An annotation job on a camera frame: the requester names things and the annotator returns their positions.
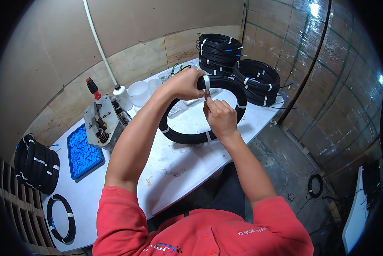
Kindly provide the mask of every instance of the white bottle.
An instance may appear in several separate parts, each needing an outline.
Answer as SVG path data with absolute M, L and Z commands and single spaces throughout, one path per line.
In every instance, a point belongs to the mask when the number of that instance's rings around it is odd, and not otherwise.
M 115 89 L 113 90 L 113 95 L 115 96 L 117 102 L 119 105 L 126 111 L 129 111 L 133 103 L 129 98 L 129 95 L 127 94 L 127 90 L 124 86 L 122 85 L 117 85 L 115 86 Z

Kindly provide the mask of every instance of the red polo shirt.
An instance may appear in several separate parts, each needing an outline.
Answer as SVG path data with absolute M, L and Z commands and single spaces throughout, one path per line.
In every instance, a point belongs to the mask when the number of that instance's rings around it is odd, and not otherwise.
M 253 224 L 235 213 L 196 209 L 148 233 L 146 217 L 130 191 L 108 186 L 99 201 L 94 256 L 312 255 L 304 226 L 282 197 L 258 202 Z

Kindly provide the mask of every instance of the blue tray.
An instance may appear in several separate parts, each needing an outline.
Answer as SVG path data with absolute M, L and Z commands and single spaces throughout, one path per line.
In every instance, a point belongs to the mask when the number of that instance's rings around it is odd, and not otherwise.
M 75 140 L 71 141 L 74 134 L 78 134 L 79 136 L 76 135 L 78 137 L 75 136 Z M 84 176 L 88 175 L 105 163 L 105 157 L 103 156 L 102 149 L 88 144 L 85 124 L 81 125 L 68 136 L 67 143 L 69 169 L 71 170 L 72 180 L 78 182 Z

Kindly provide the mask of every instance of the white tabletop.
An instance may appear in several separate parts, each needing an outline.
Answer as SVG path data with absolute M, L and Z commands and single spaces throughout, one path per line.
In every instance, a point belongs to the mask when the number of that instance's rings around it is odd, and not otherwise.
M 192 60 L 196 64 L 198 61 L 199 59 Z M 159 74 L 144 81 L 157 78 Z M 232 107 L 236 105 L 235 96 L 227 90 L 222 90 L 213 99 L 225 100 Z M 276 102 L 283 102 L 283 98 L 277 96 Z M 281 106 L 282 103 L 273 105 L 276 108 Z M 269 124 L 277 111 L 278 109 L 247 103 L 246 112 L 237 125 L 244 141 L 249 143 L 253 140 Z M 128 113 L 133 117 L 136 114 L 134 107 Z M 203 113 L 203 99 L 193 103 L 182 113 L 169 117 L 167 122 L 172 129 L 185 134 L 196 134 L 210 130 Z M 90 246 L 97 238 L 96 213 L 105 182 L 110 152 L 102 150 L 106 159 L 103 166 L 79 182 L 71 179 L 67 137 L 83 123 L 82 118 L 54 143 L 59 144 L 59 146 L 51 147 L 58 153 L 60 159 L 59 180 L 53 194 L 60 194 L 69 202 L 76 223 L 76 236 L 69 244 L 61 243 L 51 234 L 56 248 L 61 252 Z M 218 140 L 199 145 L 182 145 L 170 141 L 158 130 L 149 159 L 138 182 L 137 197 L 140 208 L 142 208 L 147 219 L 152 218 L 192 192 L 230 161 L 230 155 Z M 41 194 L 41 197 L 46 217 L 49 196 Z M 59 234 L 65 237 L 69 223 L 62 202 L 56 201 L 54 203 L 52 216 Z

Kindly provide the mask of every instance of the hand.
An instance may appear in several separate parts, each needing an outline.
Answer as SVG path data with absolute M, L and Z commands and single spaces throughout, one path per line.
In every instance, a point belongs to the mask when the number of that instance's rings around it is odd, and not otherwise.
M 194 100 L 204 96 L 204 91 L 197 89 L 197 79 L 205 75 L 203 70 L 185 68 L 175 74 L 164 83 L 166 88 L 170 88 L 175 98 L 181 100 Z
M 230 105 L 222 100 L 213 101 L 209 90 L 205 91 L 203 112 L 213 133 L 219 141 L 224 144 L 228 138 L 240 137 L 237 131 L 237 112 Z

